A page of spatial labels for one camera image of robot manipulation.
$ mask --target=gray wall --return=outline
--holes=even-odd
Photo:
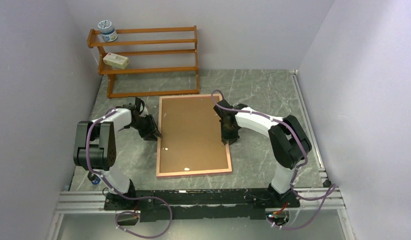
[[[62,0],[0,0],[0,240],[44,239],[99,87]]]
[[[357,239],[411,239],[411,0],[336,0],[299,81]]]
[[[197,25],[199,66],[203,69],[298,69],[334,2],[66,1],[86,36],[104,19],[118,29]]]

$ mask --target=jar lid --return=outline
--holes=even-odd
[[[112,26],[112,21],[110,20],[102,20],[98,23],[98,28],[101,33],[108,33],[111,32],[114,27]]]

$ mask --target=wooden board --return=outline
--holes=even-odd
[[[232,172],[229,145],[221,142],[220,117],[213,106],[210,94],[160,97],[163,138],[157,143],[157,177]]]

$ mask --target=jar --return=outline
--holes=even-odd
[[[98,23],[99,32],[106,42],[113,42],[117,39],[117,32],[110,20],[103,20]]]

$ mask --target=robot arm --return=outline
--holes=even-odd
[[[268,115],[270,119],[267,119],[260,115],[250,114],[255,111],[245,104],[238,104],[233,107],[224,99],[217,104],[224,108],[249,112],[228,111],[214,106],[214,111],[220,117],[221,140],[224,144],[235,143],[240,138],[238,130],[241,128],[251,129],[270,139],[277,165],[269,188],[275,191],[275,196],[279,201],[283,199],[290,193],[291,179],[297,163],[304,158],[296,141],[292,137],[288,139],[291,134],[290,131],[282,124],[272,121],[272,119],[287,123],[295,131],[306,153],[309,153],[312,145],[297,118],[292,115],[287,117]]]
[[[119,192],[129,194],[134,197],[135,188],[132,181],[126,177],[116,162],[116,139],[115,135],[122,129],[130,127],[138,130],[141,138],[147,141],[157,141],[157,137],[162,137],[152,115],[148,114],[145,103],[140,98],[135,98],[135,104],[127,104],[111,109],[113,115],[103,119],[97,125],[90,136],[90,141],[99,139],[98,144],[89,145],[90,163],[93,169],[101,174],[98,178],[106,177],[108,182]],[[77,125],[76,140],[74,145],[73,160],[76,166],[82,166],[89,170],[86,159],[86,139],[88,129],[92,121],[81,121]]]

